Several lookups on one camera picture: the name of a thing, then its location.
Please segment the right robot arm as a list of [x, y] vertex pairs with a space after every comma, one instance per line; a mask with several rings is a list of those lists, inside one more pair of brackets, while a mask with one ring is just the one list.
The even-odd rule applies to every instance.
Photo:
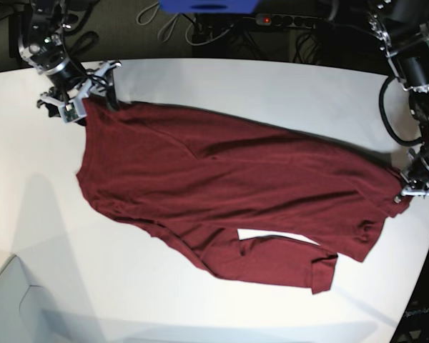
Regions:
[[99, 35], [87, 31], [68, 46], [66, 38], [84, 29], [97, 1], [30, 1], [24, 8], [18, 39], [20, 58], [51, 82], [40, 94], [37, 107], [65, 123], [80, 122], [87, 116], [84, 100], [91, 93], [102, 94], [107, 107], [119, 109], [113, 70], [119, 61], [103, 61], [95, 69], [85, 68], [79, 57], [99, 42]]

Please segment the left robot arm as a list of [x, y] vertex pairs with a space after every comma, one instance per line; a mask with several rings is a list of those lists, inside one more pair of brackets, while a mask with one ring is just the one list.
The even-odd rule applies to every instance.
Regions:
[[[389, 135], [410, 150], [410, 163], [401, 171], [405, 185], [396, 196], [429, 196], [429, 1], [369, 1], [368, 22], [380, 41], [393, 72], [383, 83], [378, 104], [381, 119]], [[409, 108], [418, 122], [420, 136], [411, 141], [398, 137], [385, 113], [387, 87], [397, 80], [409, 94]]]

